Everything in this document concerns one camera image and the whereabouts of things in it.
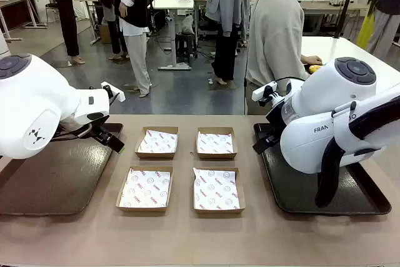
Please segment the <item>person's left hand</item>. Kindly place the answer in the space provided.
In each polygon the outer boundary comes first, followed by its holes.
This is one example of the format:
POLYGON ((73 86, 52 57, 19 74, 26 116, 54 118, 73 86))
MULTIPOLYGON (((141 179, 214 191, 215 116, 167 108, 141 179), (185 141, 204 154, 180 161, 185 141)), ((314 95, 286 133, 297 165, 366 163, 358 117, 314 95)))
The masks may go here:
POLYGON ((322 59, 318 56, 301 56, 301 62, 308 65, 323 65, 322 59))

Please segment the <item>white plastic bag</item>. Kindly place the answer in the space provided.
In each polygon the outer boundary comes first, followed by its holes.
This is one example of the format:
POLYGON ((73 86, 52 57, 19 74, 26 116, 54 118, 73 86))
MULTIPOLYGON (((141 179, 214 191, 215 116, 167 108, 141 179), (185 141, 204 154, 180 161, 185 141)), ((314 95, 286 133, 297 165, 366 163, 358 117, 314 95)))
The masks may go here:
POLYGON ((193 16, 192 15, 188 15, 186 16, 183 21, 182 21, 182 28, 181 28, 181 32, 183 34, 194 34, 194 30, 193 30, 193 16))

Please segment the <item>person with beige scarf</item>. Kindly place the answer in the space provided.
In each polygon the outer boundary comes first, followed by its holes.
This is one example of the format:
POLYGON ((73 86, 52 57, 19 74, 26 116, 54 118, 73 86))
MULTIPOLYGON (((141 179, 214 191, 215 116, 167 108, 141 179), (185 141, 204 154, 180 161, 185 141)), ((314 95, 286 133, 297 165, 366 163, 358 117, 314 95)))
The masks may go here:
POLYGON ((78 33, 76 15, 73 0, 55 0, 59 11, 62 36, 66 45, 67 55, 73 64, 84 64, 85 61, 79 55, 78 33))

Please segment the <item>person's left forearm beige sleeve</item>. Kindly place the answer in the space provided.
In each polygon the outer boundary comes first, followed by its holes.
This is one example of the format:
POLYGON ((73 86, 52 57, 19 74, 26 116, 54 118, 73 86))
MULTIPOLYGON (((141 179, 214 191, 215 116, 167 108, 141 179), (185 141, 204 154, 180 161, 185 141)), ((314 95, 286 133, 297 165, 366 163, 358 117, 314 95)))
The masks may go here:
POLYGON ((301 79, 307 79, 309 74, 306 71, 304 64, 301 61, 301 53, 298 52, 297 48, 290 47, 288 50, 288 66, 289 66, 289 71, 288 75, 295 77, 295 78, 301 78, 301 79))

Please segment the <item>black plastic stool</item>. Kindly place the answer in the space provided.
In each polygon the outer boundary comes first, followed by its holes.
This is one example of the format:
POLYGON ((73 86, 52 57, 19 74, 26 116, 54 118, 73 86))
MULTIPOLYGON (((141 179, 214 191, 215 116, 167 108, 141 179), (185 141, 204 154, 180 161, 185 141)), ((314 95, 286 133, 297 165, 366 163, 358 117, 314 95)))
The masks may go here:
POLYGON ((197 58, 197 44, 195 34, 176 33, 175 35, 176 56, 178 58, 197 58))

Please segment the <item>white side table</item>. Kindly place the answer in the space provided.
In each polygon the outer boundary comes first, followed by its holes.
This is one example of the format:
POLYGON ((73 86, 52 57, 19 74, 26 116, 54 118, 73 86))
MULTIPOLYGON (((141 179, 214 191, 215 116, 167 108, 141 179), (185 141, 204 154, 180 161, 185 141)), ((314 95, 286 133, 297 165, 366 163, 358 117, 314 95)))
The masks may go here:
POLYGON ((339 57, 353 57, 373 68, 377 76, 376 92, 381 93, 400 83, 400 72, 344 38, 303 36, 304 56, 319 56, 323 63, 339 57))

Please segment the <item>person in beige sweater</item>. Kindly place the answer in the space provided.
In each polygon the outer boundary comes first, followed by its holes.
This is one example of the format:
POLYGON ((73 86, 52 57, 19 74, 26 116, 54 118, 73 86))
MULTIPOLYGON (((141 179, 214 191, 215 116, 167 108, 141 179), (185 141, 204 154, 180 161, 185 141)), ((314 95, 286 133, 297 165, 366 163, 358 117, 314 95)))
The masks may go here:
POLYGON ((248 115, 265 115, 251 97, 254 90, 278 80, 285 90, 283 78, 288 75, 288 50, 301 53, 304 11, 297 0, 256 0, 250 18, 246 64, 246 104, 248 115))

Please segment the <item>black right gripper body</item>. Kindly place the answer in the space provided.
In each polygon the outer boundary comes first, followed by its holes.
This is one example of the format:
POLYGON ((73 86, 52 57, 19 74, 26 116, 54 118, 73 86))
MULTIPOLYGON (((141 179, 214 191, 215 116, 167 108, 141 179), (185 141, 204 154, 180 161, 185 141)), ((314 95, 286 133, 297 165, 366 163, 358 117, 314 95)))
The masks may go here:
POLYGON ((276 144, 282 135, 283 130, 286 127, 286 123, 282 117, 282 107, 284 102, 280 102, 275 107, 273 107, 266 119, 269 121, 266 127, 266 141, 269 144, 276 144))

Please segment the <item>white height adjustable desk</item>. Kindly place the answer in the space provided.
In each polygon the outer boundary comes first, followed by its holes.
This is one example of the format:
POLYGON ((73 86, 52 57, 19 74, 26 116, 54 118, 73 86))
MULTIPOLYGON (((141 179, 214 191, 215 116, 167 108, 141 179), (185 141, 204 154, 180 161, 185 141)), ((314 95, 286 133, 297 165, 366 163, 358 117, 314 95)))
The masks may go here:
POLYGON ((160 71, 190 71, 191 67, 187 63, 177 63, 176 60, 176 16, 179 10, 190 10, 194 8, 194 0, 154 0, 152 2, 154 9, 168 10, 166 21, 169 29, 172 64, 160 66, 160 71))

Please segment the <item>person in purple top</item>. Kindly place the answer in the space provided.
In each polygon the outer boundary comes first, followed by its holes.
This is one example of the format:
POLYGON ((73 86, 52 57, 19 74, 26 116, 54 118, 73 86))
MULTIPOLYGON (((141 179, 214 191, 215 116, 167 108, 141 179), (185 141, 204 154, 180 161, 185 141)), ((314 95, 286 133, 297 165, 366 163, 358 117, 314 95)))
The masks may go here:
POLYGON ((115 14, 114 0, 99 0, 102 4, 104 18, 107 21, 113 56, 109 59, 112 61, 118 59, 127 59, 128 49, 123 34, 119 30, 118 19, 115 14))

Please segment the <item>person in grey hoodie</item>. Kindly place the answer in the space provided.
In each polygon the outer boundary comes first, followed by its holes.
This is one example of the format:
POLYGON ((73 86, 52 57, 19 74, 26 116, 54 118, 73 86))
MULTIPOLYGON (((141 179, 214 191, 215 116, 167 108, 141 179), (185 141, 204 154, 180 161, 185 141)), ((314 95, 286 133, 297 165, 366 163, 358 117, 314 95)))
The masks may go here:
POLYGON ((212 68, 220 85, 234 79, 238 37, 246 38, 249 15, 250 0, 207 0, 206 17, 218 24, 212 68))

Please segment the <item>long white lab bench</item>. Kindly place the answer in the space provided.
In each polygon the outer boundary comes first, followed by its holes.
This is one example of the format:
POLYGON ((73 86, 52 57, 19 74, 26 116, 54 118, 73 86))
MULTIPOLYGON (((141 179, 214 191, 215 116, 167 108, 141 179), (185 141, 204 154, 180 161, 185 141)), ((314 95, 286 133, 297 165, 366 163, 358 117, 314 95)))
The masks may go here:
POLYGON ((297 0, 304 11, 304 36, 326 36, 338 33, 342 36, 348 23, 351 30, 368 12, 368 6, 351 1, 347 8, 343 4, 332 5, 328 0, 297 0))

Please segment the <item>black stand pole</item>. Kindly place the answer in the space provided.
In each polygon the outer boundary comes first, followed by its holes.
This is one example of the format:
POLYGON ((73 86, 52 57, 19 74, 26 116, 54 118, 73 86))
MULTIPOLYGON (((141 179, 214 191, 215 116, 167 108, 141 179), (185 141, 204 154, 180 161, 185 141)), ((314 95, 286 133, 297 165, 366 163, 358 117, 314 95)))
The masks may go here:
POLYGON ((339 19, 336 24, 336 31, 333 35, 333 38, 335 38, 335 39, 338 39, 343 32, 342 30, 344 27, 346 13, 347 13, 350 2, 351 2, 351 0, 345 0, 344 3, 341 5, 341 12, 338 14, 339 19))

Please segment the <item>dark brown plastic tray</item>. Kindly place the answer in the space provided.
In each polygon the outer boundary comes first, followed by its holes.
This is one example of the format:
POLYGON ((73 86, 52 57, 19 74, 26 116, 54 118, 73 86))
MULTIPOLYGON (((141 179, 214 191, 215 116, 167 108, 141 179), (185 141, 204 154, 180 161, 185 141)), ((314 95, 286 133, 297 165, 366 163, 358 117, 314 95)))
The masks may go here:
POLYGON ((318 176, 296 171, 278 145, 261 153, 277 206, 286 213, 325 216, 384 215, 392 210, 387 197, 360 163, 341 168, 339 186, 327 207, 315 204, 318 176))
POLYGON ((0 168, 0 215, 81 212, 90 202, 112 150, 95 139, 50 143, 28 159, 0 168))

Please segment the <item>person in black top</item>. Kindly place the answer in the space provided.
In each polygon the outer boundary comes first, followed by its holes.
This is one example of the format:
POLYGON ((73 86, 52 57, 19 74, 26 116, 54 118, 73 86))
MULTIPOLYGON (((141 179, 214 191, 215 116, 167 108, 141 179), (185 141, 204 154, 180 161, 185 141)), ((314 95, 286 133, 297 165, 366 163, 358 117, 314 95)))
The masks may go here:
POLYGON ((146 66, 148 28, 148 0, 114 0, 115 13, 119 19, 119 28, 126 42, 128 55, 136 80, 136 91, 141 98, 146 97, 152 86, 146 66), (122 18, 119 4, 128 6, 127 16, 122 18))

